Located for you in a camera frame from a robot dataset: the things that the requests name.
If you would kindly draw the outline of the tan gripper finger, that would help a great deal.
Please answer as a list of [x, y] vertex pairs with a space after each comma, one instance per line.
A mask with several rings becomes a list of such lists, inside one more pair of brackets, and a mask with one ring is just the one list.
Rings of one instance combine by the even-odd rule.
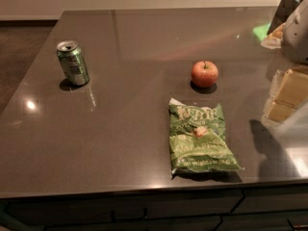
[[276, 121], [285, 121], [293, 112], [295, 108], [287, 103], [276, 102], [268, 99], [264, 107], [264, 115], [266, 118]]

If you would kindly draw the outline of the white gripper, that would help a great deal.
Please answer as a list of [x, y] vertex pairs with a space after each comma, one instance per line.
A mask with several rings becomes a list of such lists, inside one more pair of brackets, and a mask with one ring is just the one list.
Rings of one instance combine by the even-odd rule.
[[[302, 0], [288, 17], [283, 30], [282, 51], [298, 64], [308, 64], [308, 0]], [[308, 98], [308, 75], [298, 69], [277, 70], [269, 89], [272, 103], [298, 107]]]

